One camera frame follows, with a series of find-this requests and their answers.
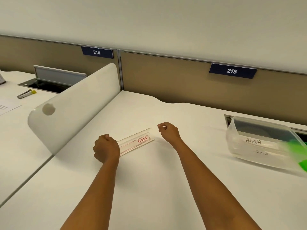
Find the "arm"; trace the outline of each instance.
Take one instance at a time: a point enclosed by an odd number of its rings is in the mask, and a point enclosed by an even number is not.
[[[166,122],[159,132],[177,151],[207,230],[261,230],[224,184],[182,141],[178,128]]]
[[[103,163],[90,188],[60,230],[108,230],[119,162],[119,146],[109,135],[95,141],[94,157]]]

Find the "number sign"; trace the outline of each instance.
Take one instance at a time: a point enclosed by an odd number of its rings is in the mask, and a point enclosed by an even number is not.
[[[98,56],[113,59],[113,51],[96,47],[81,47],[83,55]]]
[[[255,76],[257,69],[237,67],[223,64],[211,64],[209,73],[216,73],[234,77],[244,77],[252,79]]]

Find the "transparent plastic container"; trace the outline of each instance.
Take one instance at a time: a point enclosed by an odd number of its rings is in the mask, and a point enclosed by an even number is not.
[[[226,131],[226,140],[229,151],[237,158],[307,171],[307,146],[287,126],[235,116]]]

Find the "desk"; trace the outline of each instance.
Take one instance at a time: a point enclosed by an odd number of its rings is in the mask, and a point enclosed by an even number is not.
[[[253,117],[121,91],[0,208],[0,229],[59,229],[101,167],[92,151],[98,136],[109,133],[121,140],[148,127],[155,141],[120,158],[109,229],[205,229],[179,158],[157,130],[164,121],[179,128],[182,139],[263,230],[305,229],[306,179],[232,157],[224,114]]]
[[[51,156],[28,127],[27,118],[35,107],[56,95],[37,90],[37,94],[19,100],[16,96],[29,88],[17,84],[35,75],[3,71],[1,74],[7,82],[0,85],[0,97],[21,106],[0,116],[0,204]]]

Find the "white wall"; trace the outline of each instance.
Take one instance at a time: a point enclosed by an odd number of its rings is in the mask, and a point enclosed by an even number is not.
[[[307,0],[0,0],[0,34],[307,73],[306,8]]]

